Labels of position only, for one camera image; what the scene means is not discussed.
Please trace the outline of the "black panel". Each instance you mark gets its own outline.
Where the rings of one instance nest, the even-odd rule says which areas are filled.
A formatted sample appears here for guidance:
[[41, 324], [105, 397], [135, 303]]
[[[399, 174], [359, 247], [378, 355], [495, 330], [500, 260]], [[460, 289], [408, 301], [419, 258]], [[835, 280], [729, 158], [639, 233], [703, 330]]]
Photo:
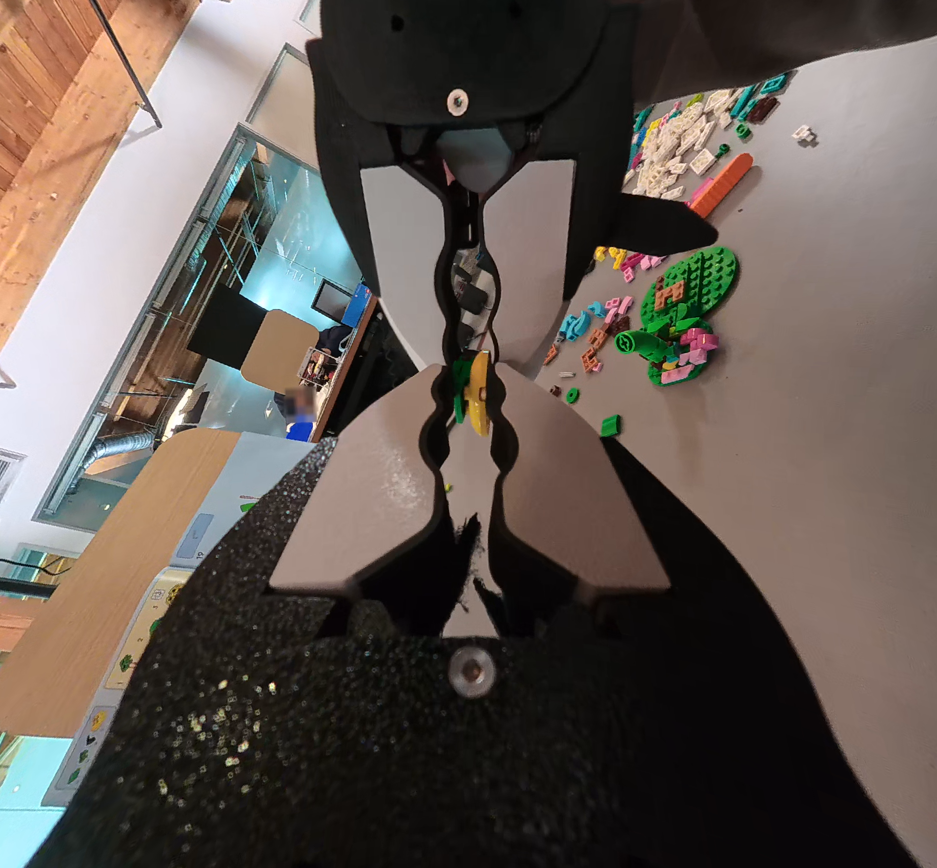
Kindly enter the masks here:
[[268, 311], [231, 288], [215, 289], [186, 348], [240, 370]]

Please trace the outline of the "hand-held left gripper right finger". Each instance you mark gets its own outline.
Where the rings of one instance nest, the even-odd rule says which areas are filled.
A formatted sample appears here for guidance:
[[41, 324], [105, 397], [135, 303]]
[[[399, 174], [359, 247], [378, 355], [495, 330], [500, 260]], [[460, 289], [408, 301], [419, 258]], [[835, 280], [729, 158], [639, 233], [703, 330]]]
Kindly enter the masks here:
[[670, 579], [599, 433], [564, 400], [505, 364], [502, 418], [516, 440], [501, 473], [507, 539], [559, 583], [559, 599], [660, 593]]

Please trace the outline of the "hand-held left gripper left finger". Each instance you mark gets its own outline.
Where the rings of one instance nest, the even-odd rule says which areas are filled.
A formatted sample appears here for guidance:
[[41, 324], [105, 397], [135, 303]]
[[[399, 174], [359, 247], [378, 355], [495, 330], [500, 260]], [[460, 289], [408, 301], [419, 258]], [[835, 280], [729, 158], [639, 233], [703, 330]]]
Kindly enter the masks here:
[[436, 527], [443, 492], [428, 428], [446, 372], [429, 365], [341, 432], [270, 575], [273, 592], [358, 597], [369, 577]]

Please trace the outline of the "orange brick separator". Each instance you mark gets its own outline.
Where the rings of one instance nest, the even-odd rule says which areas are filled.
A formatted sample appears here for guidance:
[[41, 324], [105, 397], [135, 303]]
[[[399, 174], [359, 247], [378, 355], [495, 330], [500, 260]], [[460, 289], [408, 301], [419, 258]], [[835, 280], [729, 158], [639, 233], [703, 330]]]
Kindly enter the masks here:
[[754, 158], [744, 152], [735, 156], [719, 174], [704, 183], [693, 195], [688, 206], [701, 218], [708, 218], [735, 189], [754, 165]]

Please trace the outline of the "pile of assorted colourful bricks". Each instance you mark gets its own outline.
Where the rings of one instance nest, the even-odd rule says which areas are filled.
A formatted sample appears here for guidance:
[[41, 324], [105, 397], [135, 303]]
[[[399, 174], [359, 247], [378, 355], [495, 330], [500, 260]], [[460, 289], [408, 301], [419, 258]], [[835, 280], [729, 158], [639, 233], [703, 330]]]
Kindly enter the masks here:
[[751, 153], [753, 135], [776, 111], [796, 74], [791, 68], [751, 84], [640, 110], [612, 217], [587, 272], [598, 263], [662, 261], [715, 244], [712, 219], [731, 193], [708, 218], [697, 216], [688, 204], [735, 156]]

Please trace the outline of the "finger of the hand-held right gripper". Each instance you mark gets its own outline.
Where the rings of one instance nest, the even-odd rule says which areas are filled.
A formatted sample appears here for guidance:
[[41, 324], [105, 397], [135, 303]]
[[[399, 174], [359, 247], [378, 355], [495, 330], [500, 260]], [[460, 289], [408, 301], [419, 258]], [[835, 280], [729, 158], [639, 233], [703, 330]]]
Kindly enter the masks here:
[[489, 323], [500, 363], [533, 381], [568, 309], [564, 295], [572, 159], [528, 161], [482, 205], [485, 250], [494, 267]]
[[417, 370], [442, 366], [454, 337], [444, 192], [403, 164], [362, 169], [360, 177], [383, 313]]

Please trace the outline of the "narrow silver duct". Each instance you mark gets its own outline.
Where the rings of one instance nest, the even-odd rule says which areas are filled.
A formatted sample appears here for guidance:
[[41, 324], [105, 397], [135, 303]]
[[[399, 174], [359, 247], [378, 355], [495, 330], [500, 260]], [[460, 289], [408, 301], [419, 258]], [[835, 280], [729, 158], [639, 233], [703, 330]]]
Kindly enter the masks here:
[[133, 464], [150, 456], [155, 444], [156, 437], [150, 431], [98, 437], [82, 460], [82, 472], [86, 475], [101, 475]]

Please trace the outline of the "instruction booklet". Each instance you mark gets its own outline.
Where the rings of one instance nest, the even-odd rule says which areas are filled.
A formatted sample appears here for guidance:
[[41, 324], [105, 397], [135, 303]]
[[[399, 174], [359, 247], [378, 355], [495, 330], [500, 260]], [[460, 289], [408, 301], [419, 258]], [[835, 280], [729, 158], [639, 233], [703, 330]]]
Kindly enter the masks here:
[[100, 757], [153, 633], [225, 534], [312, 449], [298, 440], [193, 430], [146, 464], [79, 559], [79, 579], [53, 596], [58, 635], [56, 738], [71, 737], [45, 786], [43, 807], [64, 808]]

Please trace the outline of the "green plant brick model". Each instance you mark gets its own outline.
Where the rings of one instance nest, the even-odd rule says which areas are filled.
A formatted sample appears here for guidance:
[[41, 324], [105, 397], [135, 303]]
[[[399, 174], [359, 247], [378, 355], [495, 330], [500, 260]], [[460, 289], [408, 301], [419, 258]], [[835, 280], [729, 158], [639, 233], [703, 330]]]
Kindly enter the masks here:
[[698, 250], [665, 269], [640, 305], [641, 324], [615, 334], [619, 353], [647, 363], [652, 384], [674, 386], [699, 377], [720, 337], [709, 315], [732, 291], [738, 261], [732, 250]]

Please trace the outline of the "light blue bricks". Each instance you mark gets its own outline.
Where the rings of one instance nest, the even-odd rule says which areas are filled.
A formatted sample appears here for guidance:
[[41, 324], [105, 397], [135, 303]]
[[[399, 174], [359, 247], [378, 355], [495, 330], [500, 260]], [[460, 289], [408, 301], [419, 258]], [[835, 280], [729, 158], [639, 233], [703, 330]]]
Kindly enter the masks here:
[[569, 314], [560, 325], [556, 343], [575, 342], [586, 335], [592, 323], [603, 321], [606, 314], [604, 305], [595, 301], [578, 314]]

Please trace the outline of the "long wooden table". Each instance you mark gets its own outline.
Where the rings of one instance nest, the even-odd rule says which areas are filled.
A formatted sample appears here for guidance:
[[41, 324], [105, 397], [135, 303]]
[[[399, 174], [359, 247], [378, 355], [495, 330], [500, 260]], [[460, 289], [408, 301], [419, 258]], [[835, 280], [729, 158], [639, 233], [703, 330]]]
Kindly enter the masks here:
[[317, 443], [322, 440], [329, 427], [330, 419], [334, 417], [335, 405], [343, 399], [345, 394], [350, 395], [349, 384], [355, 359], [364, 344], [368, 326], [379, 306], [380, 299], [372, 293], [369, 294], [359, 323], [350, 335], [350, 340], [337, 365], [329, 389], [318, 408], [314, 429], [308, 437], [310, 443]]

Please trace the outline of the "yellow round disc brick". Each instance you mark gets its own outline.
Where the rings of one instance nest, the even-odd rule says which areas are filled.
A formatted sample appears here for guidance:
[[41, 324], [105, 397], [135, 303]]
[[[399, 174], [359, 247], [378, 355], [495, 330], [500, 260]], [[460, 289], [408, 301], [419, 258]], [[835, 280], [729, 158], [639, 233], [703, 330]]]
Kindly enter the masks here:
[[468, 385], [464, 390], [469, 422], [474, 431], [483, 438], [488, 436], [490, 429], [490, 418], [486, 406], [489, 367], [489, 351], [478, 351], [472, 359]]

